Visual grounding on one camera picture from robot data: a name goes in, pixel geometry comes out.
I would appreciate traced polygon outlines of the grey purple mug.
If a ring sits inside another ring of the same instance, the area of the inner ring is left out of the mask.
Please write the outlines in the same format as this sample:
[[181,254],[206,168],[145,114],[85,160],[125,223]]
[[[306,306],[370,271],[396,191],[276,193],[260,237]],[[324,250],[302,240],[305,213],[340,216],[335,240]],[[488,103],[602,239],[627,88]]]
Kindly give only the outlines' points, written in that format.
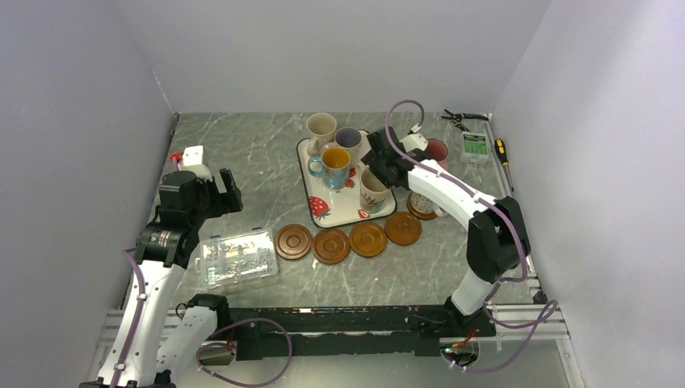
[[321,147],[321,152],[333,147],[341,147],[350,155],[351,163],[356,164],[362,157],[360,151],[367,135],[368,132],[364,130],[352,127],[340,128],[335,132],[332,141]]

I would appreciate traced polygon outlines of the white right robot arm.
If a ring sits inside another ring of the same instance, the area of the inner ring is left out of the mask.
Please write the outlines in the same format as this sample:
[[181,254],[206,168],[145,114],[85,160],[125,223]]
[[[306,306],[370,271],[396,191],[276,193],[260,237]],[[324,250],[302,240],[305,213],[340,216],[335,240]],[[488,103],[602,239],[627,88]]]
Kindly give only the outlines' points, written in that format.
[[370,150],[362,161],[383,185],[427,197],[466,229],[469,268],[450,296],[451,309],[444,317],[452,334],[467,334],[496,284],[508,280],[507,272],[521,268],[522,276],[527,276],[530,244],[519,203],[468,186],[421,147],[406,150],[390,127],[368,134],[367,140]]

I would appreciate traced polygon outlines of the pink mug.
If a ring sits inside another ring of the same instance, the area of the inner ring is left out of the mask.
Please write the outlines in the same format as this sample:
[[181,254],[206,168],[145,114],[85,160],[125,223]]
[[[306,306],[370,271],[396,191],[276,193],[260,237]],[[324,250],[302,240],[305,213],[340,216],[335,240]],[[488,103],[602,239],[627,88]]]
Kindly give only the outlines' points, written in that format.
[[428,139],[427,147],[425,152],[435,160],[444,170],[448,169],[448,164],[446,162],[448,156],[447,146],[438,139]]

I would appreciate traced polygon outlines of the blue mug yellow inside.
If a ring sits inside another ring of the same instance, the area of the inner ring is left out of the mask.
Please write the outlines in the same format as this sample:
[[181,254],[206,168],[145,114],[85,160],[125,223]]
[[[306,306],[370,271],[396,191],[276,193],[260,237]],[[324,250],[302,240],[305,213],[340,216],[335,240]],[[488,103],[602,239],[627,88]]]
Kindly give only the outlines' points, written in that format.
[[310,157],[307,162],[309,174],[319,178],[325,187],[333,190],[346,185],[350,168],[351,156],[341,147],[324,150],[321,155]]

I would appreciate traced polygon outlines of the clear plastic parts box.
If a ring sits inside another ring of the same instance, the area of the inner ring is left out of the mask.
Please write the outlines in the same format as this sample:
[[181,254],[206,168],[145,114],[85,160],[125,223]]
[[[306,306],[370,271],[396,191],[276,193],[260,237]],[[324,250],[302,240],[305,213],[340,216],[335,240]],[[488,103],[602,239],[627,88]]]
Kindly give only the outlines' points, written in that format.
[[272,233],[257,228],[205,239],[200,243],[198,268],[203,285],[210,289],[274,276],[279,266]]

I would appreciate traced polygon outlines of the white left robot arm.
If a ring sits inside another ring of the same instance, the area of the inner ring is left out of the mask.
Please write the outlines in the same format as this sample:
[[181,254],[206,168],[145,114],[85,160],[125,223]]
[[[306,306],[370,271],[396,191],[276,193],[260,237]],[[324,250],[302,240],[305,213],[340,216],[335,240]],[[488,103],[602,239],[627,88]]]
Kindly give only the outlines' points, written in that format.
[[242,193],[231,170],[219,171],[220,192],[213,177],[172,171],[162,177],[159,204],[152,220],[125,250],[133,279],[128,303],[111,351],[87,387],[174,387],[179,372],[208,337],[219,340],[232,328],[225,297],[199,294],[166,342],[162,332],[172,298],[200,242],[205,221],[243,209]]

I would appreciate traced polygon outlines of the cream patterned mug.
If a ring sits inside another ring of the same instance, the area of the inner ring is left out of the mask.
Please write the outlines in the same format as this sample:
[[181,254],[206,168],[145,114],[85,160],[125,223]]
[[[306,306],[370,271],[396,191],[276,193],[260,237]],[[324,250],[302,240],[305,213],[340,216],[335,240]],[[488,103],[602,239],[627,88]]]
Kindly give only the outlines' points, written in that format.
[[359,207],[366,213],[380,213],[389,202],[391,189],[385,186],[370,169],[359,178]]

